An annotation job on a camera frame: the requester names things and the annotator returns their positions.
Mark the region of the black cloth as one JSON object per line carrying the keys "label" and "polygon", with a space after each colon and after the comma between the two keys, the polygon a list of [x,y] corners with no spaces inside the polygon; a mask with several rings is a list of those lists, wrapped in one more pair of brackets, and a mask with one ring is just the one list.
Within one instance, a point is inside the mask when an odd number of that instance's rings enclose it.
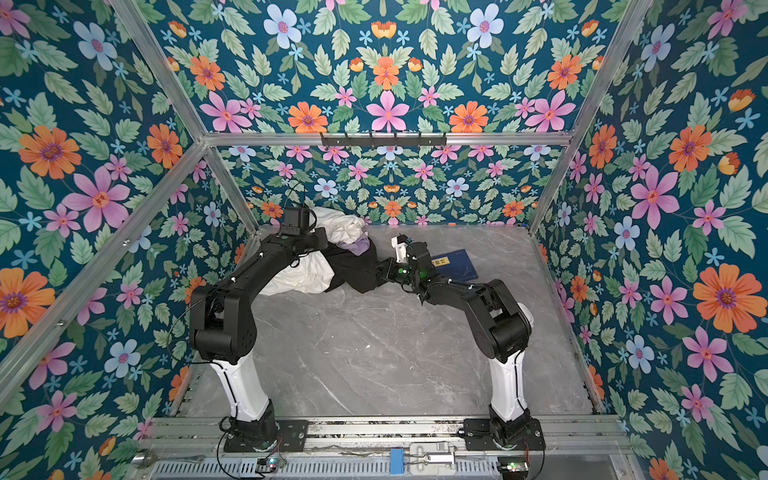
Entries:
{"label": "black cloth", "polygon": [[338,244],[329,244],[322,251],[333,270],[333,277],[326,292],[347,284],[358,293],[367,293],[384,284],[376,275],[379,260],[376,246],[371,239],[370,241],[370,249],[361,256],[339,248]]}

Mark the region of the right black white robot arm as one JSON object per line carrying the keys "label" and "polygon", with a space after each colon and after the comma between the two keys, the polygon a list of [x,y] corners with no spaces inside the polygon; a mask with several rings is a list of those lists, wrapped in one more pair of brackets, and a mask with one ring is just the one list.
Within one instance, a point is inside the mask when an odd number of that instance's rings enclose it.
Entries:
{"label": "right black white robot arm", "polygon": [[483,434],[465,428],[462,435],[489,438],[504,450],[516,447],[533,421],[523,374],[533,325],[530,310],[517,302],[501,280],[471,283],[438,273],[424,242],[398,235],[391,244],[395,256],[377,264],[377,276],[400,285],[422,303],[463,312],[476,346],[489,360],[489,426]]}

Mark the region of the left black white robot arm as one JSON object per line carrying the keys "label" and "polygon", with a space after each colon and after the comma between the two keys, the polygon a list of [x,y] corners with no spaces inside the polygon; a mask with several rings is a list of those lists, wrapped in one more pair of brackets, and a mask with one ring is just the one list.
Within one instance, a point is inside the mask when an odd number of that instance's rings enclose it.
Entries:
{"label": "left black white robot arm", "polygon": [[190,345],[212,366],[229,401],[227,451],[271,451],[280,441],[274,404],[253,360],[257,327],[252,303],[278,273],[327,244],[323,228],[271,234],[232,274],[190,296]]}

